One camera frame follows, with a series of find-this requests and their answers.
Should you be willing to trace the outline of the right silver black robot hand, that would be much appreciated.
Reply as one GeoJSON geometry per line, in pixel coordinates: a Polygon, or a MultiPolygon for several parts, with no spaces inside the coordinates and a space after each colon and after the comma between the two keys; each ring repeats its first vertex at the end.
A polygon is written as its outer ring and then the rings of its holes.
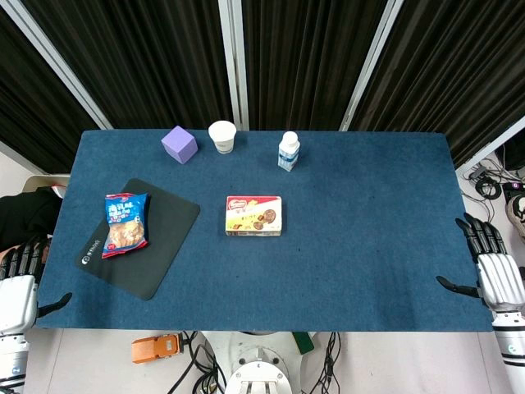
{"type": "Polygon", "coordinates": [[[523,277],[500,232],[468,213],[455,222],[467,241],[477,270],[477,285],[457,285],[442,276],[436,280],[448,291],[482,300],[495,313],[520,310],[524,306],[523,277]]]}

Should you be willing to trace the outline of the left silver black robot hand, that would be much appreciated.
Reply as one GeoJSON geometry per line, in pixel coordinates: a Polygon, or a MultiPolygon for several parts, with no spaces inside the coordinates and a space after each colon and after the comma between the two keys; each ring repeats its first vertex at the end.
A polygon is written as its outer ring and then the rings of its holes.
{"type": "Polygon", "coordinates": [[[40,306],[39,284],[46,266],[51,238],[33,236],[1,253],[1,335],[16,336],[34,326],[37,319],[68,304],[72,294],[40,306]]]}

